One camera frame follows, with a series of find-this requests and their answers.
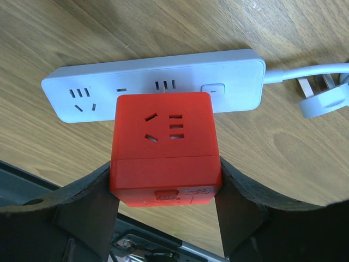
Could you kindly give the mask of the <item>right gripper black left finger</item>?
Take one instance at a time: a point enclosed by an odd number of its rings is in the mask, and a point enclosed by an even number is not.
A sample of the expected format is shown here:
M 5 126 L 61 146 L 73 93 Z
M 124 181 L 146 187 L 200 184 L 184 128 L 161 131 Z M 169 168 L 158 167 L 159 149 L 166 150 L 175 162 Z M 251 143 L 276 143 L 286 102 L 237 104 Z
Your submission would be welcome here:
M 64 187 L 1 162 L 1 261 L 107 261 L 119 200 L 110 164 Z

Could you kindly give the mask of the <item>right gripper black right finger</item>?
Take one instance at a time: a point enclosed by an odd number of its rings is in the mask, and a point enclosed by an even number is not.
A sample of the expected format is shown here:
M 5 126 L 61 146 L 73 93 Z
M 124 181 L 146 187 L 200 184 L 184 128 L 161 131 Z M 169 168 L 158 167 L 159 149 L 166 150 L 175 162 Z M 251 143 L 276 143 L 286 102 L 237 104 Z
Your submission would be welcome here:
M 319 206 L 278 193 L 221 160 L 215 196 L 229 261 L 348 261 L 348 201 Z

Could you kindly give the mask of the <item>red cube socket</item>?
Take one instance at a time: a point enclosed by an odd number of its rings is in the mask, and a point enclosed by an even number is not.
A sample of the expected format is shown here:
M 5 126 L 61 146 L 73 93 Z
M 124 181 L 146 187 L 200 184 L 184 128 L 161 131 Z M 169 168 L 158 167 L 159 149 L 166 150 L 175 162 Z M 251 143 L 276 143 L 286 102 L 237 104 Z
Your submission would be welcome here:
M 110 192 L 130 207 L 209 203 L 222 186 L 210 95 L 117 99 Z

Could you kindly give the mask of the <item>blue power strip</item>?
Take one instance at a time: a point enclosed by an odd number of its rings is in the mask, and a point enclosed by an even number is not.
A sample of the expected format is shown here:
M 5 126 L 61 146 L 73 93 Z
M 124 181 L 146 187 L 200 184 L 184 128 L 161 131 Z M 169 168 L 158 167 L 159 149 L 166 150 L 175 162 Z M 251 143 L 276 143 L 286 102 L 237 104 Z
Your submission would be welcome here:
M 134 59 L 56 69 L 41 87 L 65 123 L 112 121 L 127 94 L 207 92 L 215 113 L 261 102 L 265 61 L 252 49 Z

